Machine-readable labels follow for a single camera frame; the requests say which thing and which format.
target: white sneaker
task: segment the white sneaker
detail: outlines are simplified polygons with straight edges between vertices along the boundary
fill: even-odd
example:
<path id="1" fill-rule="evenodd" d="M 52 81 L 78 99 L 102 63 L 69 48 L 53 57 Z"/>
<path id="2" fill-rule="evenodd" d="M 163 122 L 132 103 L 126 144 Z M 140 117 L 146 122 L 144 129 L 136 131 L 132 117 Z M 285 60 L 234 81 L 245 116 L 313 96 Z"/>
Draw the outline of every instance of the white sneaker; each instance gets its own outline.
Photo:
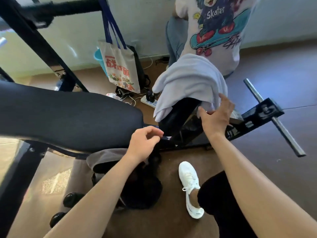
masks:
<path id="1" fill-rule="evenodd" d="M 203 208 L 196 208 L 192 206 L 190 200 L 189 200 L 189 194 L 193 189 L 200 189 L 199 186 L 199 180 L 197 173 L 194 169 L 194 167 L 184 161 L 179 164 L 178 167 L 178 174 L 179 178 L 184 186 L 183 191 L 186 191 L 186 208 L 191 217 L 194 219 L 199 219 L 204 214 Z"/>

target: left hand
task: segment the left hand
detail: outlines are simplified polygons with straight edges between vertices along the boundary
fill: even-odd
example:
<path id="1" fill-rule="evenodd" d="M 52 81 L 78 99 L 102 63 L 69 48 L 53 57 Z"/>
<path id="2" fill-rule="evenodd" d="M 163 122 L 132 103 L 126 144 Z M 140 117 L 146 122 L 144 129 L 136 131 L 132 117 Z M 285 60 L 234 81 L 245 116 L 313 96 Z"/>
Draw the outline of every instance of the left hand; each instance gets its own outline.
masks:
<path id="1" fill-rule="evenodd" d="M 137 164 L 144 161 L 153 151 L 154 146 L 163 137 L 164 132 L 154 126 L 137 129 L 130 140 L 125 156 Z"/>

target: exercise machine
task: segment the exercise machine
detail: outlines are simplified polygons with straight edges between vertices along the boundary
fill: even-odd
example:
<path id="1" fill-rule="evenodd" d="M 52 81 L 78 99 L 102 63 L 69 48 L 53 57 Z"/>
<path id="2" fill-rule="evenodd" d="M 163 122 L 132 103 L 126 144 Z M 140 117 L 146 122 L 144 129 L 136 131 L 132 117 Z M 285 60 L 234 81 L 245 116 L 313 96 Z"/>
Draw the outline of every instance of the exercise machine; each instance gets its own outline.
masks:
<path id="1" fill-rule="evenodd" d="M 58 75 L 59 91 L 14 83 L 0 68 L 0 136 L 23 143 L 0 185 L 0 237 L 5 237 L 22 204 L 31 180 L 48 149 L 76 159 L 103 149 L 127 148 L 132 133 L 148 124 L 142 112 L 124 102 L 90 93 L 40 35 L 54 17 L 101 11 L 98 0 L 36 3 L 21 7 L 15 0 L 0 0 L 0 16 Z M 228 126 L 234 140 L 272 121 L 298 157 L 305 152 L 278 120 L 283 110 L 272 99 L 263 99 L 248 79 L 245 84 L 259 104 L 242 114 L 243 121 Z M 75 85 L 82 92 L 72 92 Z M 199 100 L 184 98 L 160 123 L 165 136 L 155 150 L 163 152 L 195 147 L 211 148 L 201 120 L 192 115 Z"/>

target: white power strip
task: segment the white power strip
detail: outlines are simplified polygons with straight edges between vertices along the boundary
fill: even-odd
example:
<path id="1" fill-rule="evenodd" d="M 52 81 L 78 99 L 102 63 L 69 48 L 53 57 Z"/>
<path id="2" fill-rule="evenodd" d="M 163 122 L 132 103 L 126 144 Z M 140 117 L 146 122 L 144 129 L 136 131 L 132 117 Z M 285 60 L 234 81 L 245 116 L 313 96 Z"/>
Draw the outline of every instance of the white power strip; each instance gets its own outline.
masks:
<path id="1" fill-rule="evenodd" d="M 151 103 L 146 99 L 145 95 L 143 96 L 143 98 L 141 98 L 141 102 L 147 104 L 148 106 L 151 106 L 152 108 L 155 108 L 157 104 L 157 100 L 155 100 L 154 103 Z"/>

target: shoelace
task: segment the shoelace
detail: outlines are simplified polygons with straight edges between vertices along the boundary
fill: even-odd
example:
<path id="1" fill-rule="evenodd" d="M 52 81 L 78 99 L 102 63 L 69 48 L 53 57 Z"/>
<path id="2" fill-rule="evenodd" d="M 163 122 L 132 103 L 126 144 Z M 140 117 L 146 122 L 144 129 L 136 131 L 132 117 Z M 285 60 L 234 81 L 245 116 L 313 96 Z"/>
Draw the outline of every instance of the shoelace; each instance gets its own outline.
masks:
<path id="1" fill-rule="evenodd" d="M 194 182 L 195 179 L 194 179 L 194 176 L 193 176 L 191 173 L 185 173 L 184 176 L 185 176 L 188 180 L 190 180 L 190 182 L 188 183 L 188 187 L 182 188 L 183 191 L 188 191 L 188 190 L 189 190 L 191 187 L 193 187 L 194 185 L 199 186 L 198 183 L 195 183 L 195 182 Z"/>

